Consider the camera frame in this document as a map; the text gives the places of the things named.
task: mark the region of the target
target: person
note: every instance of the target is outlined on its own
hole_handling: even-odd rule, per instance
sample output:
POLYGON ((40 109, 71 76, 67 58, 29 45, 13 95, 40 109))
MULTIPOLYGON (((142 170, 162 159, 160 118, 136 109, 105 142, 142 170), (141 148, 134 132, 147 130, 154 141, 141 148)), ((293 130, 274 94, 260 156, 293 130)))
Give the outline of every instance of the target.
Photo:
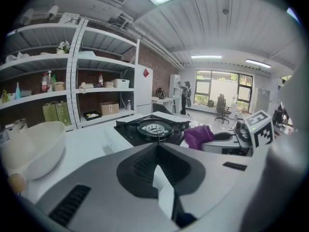
POLYGON ((182 86, 181 83, 179 83, 179 87, 182 88, 183 93, 182 93, 182 110, 180 111, 180 113, 182 115, 186 115, 186 111, 185 111, 185 105, 186 105, 186 100, 189 99, 191 97, 191 88, 190 88, 190 82, 184 82, 185 86, 182 86))

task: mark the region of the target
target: wooden handle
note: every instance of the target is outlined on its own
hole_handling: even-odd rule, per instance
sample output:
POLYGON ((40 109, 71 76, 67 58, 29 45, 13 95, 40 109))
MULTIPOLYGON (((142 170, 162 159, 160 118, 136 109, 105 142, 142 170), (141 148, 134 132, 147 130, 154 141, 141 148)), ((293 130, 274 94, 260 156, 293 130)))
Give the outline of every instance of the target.
POLYGON ((12 174, 8 179, 14 193, 20 193, 25 190, 26 181, 20 174, 12 174))

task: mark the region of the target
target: purple cloth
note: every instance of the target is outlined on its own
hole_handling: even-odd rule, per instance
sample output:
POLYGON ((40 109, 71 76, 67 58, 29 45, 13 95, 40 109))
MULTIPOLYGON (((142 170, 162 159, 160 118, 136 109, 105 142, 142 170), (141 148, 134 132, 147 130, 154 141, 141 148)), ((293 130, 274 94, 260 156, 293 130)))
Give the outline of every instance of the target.
POLYGON ((186 129, 184 138, 191 149, 202 150, 202 144, 213 141, 213 133, 209 126, 197 126, 186 129))

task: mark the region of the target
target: gas stove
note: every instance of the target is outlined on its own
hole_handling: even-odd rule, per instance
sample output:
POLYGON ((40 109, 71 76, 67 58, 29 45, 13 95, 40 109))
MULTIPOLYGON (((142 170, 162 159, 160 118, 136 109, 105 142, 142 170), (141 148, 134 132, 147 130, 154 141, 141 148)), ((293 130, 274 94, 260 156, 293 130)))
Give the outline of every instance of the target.
POLYGON ((130 122, 116 121, 114 127, 133 146, 151 142, 180 145, 184 140, 183 131, 189 122, 175 122, 155 115, 148 115, 130 122))

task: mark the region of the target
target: red label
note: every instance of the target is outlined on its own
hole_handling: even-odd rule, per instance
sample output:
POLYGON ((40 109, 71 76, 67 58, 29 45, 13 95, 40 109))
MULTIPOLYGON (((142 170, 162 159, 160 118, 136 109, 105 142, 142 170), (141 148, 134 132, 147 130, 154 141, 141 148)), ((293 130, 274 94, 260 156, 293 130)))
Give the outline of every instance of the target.
POLYGON ((148 75, 149 75, 149 72, 147 69, 144 70, 144 73, 143 73, 144 77, 146 78, 148 75))

